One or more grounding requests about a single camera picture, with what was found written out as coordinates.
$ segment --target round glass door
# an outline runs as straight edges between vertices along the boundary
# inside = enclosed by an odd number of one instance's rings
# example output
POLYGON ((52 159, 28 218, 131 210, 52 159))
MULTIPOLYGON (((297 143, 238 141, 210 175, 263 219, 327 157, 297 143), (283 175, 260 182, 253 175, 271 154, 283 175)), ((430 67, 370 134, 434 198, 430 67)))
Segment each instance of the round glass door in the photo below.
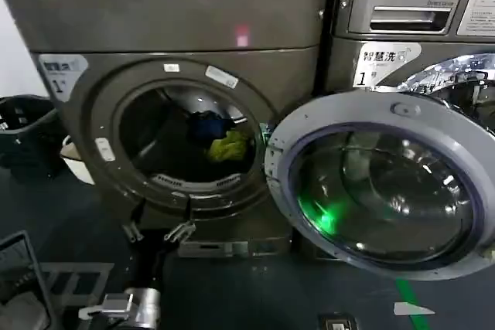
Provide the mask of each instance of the round glass door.
POLYGON ((441 100, 355 91, 284 119, 265 171, 279 209, 325 252, 438 280, 492 264, 483 250, 495 232, 488 148, 495 136, 441 100))
POLYGON ((302 213, 326 239, 376 261, 431 260, 473 227, 473 202, 456 172, 396 135, 325 135, 297 155, 290 179, 302 213))
POLYGON ((157 185, 215 190, 236 182, 254 163, 254 129, 243 113, 182 81, 135 98, 119 131, 133 166, 157 185))

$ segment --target front-load washer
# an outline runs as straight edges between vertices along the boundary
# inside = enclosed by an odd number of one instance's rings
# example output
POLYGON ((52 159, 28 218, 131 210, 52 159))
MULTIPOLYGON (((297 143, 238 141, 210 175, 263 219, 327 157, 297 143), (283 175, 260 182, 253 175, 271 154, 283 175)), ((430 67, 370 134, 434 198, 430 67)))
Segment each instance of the front-load washer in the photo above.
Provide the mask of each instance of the front-load washer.
POLYGON ((325 0, 6 0, 102 203, 197 230, 183 256, 288 249, 263 172, 309 99, 325 0))
POLYGON ((327 95, 277 126, 265 159, 307 240, 414 280, 493 264, 494 4, 327 0, 327 95))

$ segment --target lg washing machine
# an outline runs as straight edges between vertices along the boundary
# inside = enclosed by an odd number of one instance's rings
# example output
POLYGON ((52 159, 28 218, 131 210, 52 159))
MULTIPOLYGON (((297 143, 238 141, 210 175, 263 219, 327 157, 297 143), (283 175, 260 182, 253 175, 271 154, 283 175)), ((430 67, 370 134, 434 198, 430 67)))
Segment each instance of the lg washing machine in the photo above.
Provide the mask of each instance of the lg washing machine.
POLYGON ((275 200, 325 253, 437 280, 493 264, 495 0, 327 0, 319 92, 275 129, 275 200))
POLYGON ((288 249, 263 172, 313 89, 325 0, 6 0, 113 216, 197 230, 180 254, 288 249))

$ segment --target sticker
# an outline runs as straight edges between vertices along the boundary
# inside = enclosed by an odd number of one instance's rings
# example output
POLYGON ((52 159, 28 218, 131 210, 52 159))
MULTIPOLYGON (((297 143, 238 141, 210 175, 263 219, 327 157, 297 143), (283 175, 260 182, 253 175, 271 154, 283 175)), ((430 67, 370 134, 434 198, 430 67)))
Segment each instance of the sticker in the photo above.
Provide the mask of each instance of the sticker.
POLYGON ((364 43, 359 53, 353 87, 374 87, 420 54, 419 43, 364 43))
POLYGON ((163 69, 166 73, 180 73, 180 67, 178 63, 164 63, 163 69))
POLYGON ((96 143, 96 147, 98 148, 98 151, 100 152, 101 157, 106 162, 114 162, 115 161, 115 155, 114 155, 113 150, 111 149, 110 142, 108 142, 108 139, 96 138, 94 140, 94 143, 96 143))
POLYGON ((239 83, 238 78, 233 77, 229 73, 226 73, 225 71, 217 69, 216 67, 213 66, 208 66, 205 75, 210 79, 213 79, 218 83, 223 84, 232 89, 234 89, 237 86, 237 83, 239 83))
POLYGON ((495 0, 469 0, 457 35, 495 36, 495 0))
POLYGON ((80 54, 41 54, 38 61, 55 98, 68 102, 77 81, 88 67, 86 59, 80 54))

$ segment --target open washer door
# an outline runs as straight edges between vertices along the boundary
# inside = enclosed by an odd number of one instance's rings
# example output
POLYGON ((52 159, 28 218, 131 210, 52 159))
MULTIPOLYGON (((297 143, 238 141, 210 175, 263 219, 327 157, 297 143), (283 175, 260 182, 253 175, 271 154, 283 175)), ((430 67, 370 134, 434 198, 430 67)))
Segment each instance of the open washer door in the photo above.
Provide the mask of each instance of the open washer door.
POLYGON ((393 277, 490 266, 495 136, 445 101, 353 91, 318 98, 273 132, 265 174, 316 246, 393 277))

